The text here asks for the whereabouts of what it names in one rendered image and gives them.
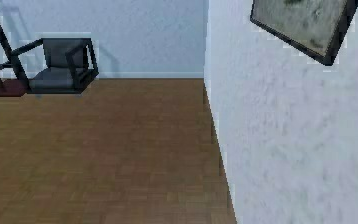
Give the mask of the dark red floor cloth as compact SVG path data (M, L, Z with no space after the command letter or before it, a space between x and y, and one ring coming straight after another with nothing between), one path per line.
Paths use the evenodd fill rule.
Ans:
M21 97L26 93L26 88L16 79L8 79L0 87L0 97Z

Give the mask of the black framed wall picture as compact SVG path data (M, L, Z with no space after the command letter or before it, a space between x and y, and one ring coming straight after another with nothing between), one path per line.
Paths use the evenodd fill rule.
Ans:
M325 66L332 66L358 0L253 0L250 21Z

